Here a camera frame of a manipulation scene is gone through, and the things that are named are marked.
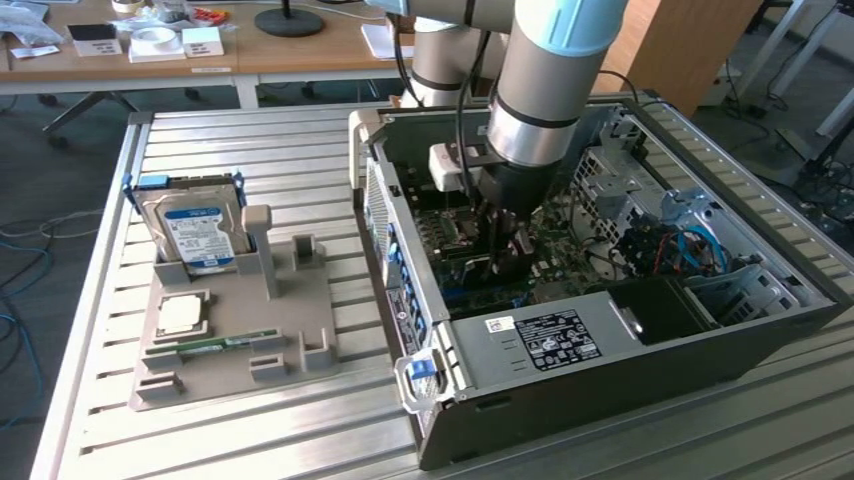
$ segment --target wooden cabinet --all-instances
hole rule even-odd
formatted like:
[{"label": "wooden cabinet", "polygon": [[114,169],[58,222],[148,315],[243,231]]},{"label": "wooden cabinet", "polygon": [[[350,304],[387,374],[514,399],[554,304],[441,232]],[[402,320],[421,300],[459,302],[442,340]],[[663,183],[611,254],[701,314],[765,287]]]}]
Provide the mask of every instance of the wooden cabinet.
[{"label": "wooden cabinet", "polygon": [[[686,114],[697,110],[762,0],[629,0],[603,69],[653,89]],[[595,92],[626,90],[601,75]]]}]

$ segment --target power supply label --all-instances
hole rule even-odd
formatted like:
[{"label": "power supply label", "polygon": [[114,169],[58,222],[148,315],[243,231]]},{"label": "power supply label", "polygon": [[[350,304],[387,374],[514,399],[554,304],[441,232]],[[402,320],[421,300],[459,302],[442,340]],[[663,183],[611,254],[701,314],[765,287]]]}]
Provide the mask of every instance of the power supply label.
[{"label": "power supply label", "polygon": [[551,370],[602,356],[575,310],[519,320],[517,331],[538,370]]}]

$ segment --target paper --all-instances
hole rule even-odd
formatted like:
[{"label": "paper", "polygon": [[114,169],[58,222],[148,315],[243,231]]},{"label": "paper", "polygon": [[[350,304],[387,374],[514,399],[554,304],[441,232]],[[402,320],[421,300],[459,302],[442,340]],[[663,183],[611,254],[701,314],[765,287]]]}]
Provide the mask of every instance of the paper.
[{"label": "paper", "polygon": [[40,57],[42,55],[50,55],[51,53],[59,53],[59,48],[54,45],[39,48],[14,48],[10,50],[15,58],[32,58]]},{"label": "paper", "polygon": [[[371,49],[371,55],[381,60],[395,58],[395,42],[386,25],[362,25],[362,35]],[[403,58],[413,58],[415,47],[402,47]]]}]

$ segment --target blue hard drive label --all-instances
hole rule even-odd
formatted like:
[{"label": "blue hard drive label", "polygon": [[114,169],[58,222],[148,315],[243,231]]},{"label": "blue hard drive label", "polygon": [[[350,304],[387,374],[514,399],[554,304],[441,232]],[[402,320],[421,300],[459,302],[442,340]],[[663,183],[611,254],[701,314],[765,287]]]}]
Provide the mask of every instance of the blue hard drive label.
[{"label": "blue hard drive label", "polygon": [[166,223],[186,264],[204,268],[228,264],[235,258],[228,234],[219,229],[223,211],[192,208],[166,212]]},{"label": "blue hard drive label", "polygon": [[602,356],[575,310],[521,320],[517,331],[538,370],[551,370]]}]

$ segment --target chair leg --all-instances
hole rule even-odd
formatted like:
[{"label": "chair leg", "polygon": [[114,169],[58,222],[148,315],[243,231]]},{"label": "chair leg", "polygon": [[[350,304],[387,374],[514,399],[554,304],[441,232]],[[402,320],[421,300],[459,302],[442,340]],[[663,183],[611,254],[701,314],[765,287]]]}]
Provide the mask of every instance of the chair leg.
[{"label": "chair leg", "polygon": [[98,102],[107,98],[107,92],[92,92],[80,99],[75,105],[63,112],[63,114],[54,119],[54,121],[42,129],[48,135],[59,130],[63,125],[78,118],[83,112],[92,108]]},{"label": "chair leg", "polygon": [[110,98],[112,100],[115,100],[115,102],[122,105],[126,110],[131,113],[134,112],[139,112],[139,109],[134,106],[134,104],[128,101],[127,98],[124,98],[124,95],[122,95],[122,93],[119,92],[110,92]]}]

